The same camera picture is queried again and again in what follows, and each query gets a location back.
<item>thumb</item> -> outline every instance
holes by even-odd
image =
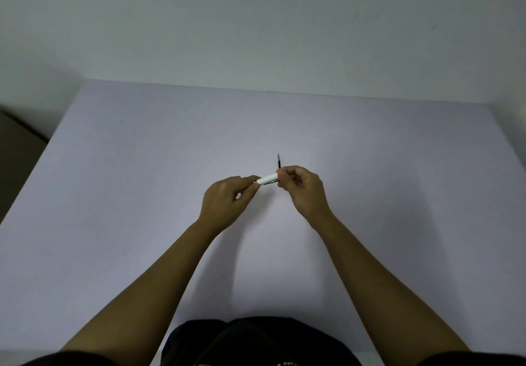
[[[245,209],[250,200],[254,198],[259,188],[260,185],[258,183],[252,183],[245,189],[245,191],[243,191],[243,194],[239,197],[239,199],[236,202],[239,203],[239,206],[241,208]]]
[[[292,178],[289,176],[287,172],[279,171],[278,179],[279,179],[278,186],[287,190],[290,196],[293,196],[296,190],[298,190],[298,186],[296,185],[296,183],[294,183],[294,181],[292,180]]]

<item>person's right arm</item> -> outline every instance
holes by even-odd
[[[299,166],[278,171],[298,212],[325,243],[344,286],[386,366],[415,366],[441,352],[469,351],[459,336],[389,272],[336,218],[318,175]]]

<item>person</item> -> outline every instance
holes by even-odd
[[[518,364],[519,356],[472,353],[429,306],[391,274],[332,213],[320,177],[300,166],[278,171],[296,210],[318,232],[386,366],[450,362]],[[256,195],[258,176],[228,177],[205,192],[201,213],[177,241],[59,352],[26,365],[148,366],[208,246]],[[359,365],[341,342],[295,319],[194,320],[176,328],[162,366]]]

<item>white cylindrical object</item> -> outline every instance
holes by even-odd
[[[272,175],[268,175],[268,176],[262,177],[261,179],[256,180],[256,183],[263,186],[264,184],[275,183],[278,180],[279,180],[278,174],[273,173]]]

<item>person's left hand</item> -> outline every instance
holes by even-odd
[[[220,234],[235,222],[256,195],[259,184],[254,182],[259,178],[255,175],[234,176],[214,183],[202,199],[198,221],[212,229],[214,234]]]

